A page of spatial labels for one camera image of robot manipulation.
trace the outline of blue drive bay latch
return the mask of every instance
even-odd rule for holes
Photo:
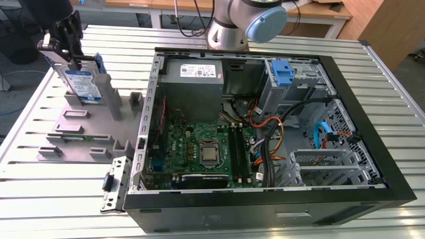
[[[271,70],[275,76],[278,86],[289,86],[293,81],[293,68],[287,61],[271,60]]]

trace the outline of motherboard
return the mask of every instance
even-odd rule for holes
[[[218,124],[170,124],[165,158],[151,158],[147,185],[174,189],[181,180],[225,183],[229,188],[255,187],[249,163],[253,129]]]

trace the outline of blue clip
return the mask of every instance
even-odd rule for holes
[[[287,61],[271,60],[271,70],[275,76],[278,86],[289,86],[293,81],[293,68]]]
[[[315,148],[321,147],[321,143],[319,143],[319,139],[318,139],[318,127],[322,126],[325,129],[326,134],[330,133],[333,135],[338,135],[338,133],[335,131],[331,131],[329,125],[326,122],[317,122],[314,124],[314,128],[313,128],[313,138],[314,138],[314,144],[315,144]]]
[[[106,68],[105,68],[105,65],[104,65],[104,59],[101,58],[101,55],[98,53],[96,53],[96,55],[94,55],[94,61],[98,64],[98,73],[106,74]]]

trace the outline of power supply label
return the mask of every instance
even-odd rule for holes
[[[69,79],[69,84],[76,92],[77,96],[94,103],[101,99],[100,92],[96,85],[92,83],[93,75],[88,71],[65,71]]]
[[[179,67],[179,77],[215,78],[214,65],[183,64]]]

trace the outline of metal bracket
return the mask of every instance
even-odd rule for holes
[[[130,173],[132,160],[128,157],[113,159],[110,170],[104,179],[105,191],[100,213],[124,213],[124,199],[128,190],[128,175]]]

